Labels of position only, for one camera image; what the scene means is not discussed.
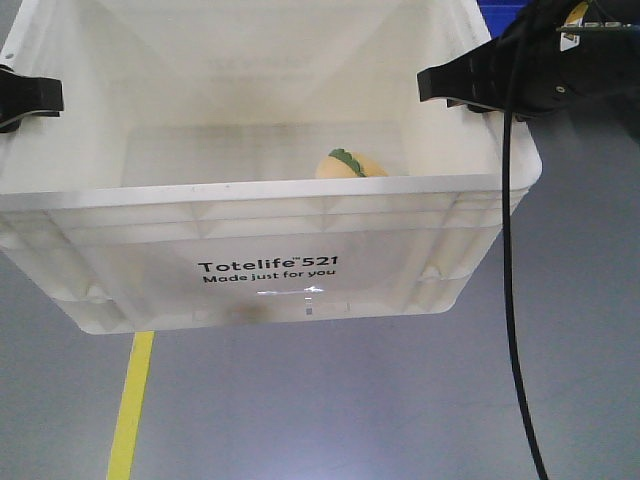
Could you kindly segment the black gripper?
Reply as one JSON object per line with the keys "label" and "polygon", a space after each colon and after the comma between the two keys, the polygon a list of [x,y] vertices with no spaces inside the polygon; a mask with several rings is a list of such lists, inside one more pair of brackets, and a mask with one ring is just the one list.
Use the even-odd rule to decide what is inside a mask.
{"label": "black gripper", "polygon": [[[529,18],[533,28],[520,42]],[[531,1],[498,39],[417,74],[419,100],[444,99],[476,113],[511,111],[519,120],[582,100],[639,87],[639,32],[607,24],[639,24],[637,1]],[[564,26],[598,23],[578,35]]]}

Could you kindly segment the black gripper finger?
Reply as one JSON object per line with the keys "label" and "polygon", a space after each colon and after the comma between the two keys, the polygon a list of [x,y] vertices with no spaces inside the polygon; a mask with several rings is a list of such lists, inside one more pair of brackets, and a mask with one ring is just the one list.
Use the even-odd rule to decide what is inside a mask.
{"label": "black gripper finger", "polygon": [[1,132],[18,130],[29,116],[59,117],[64,111],[63,84],[58,79],[29,77],[1,69]]}

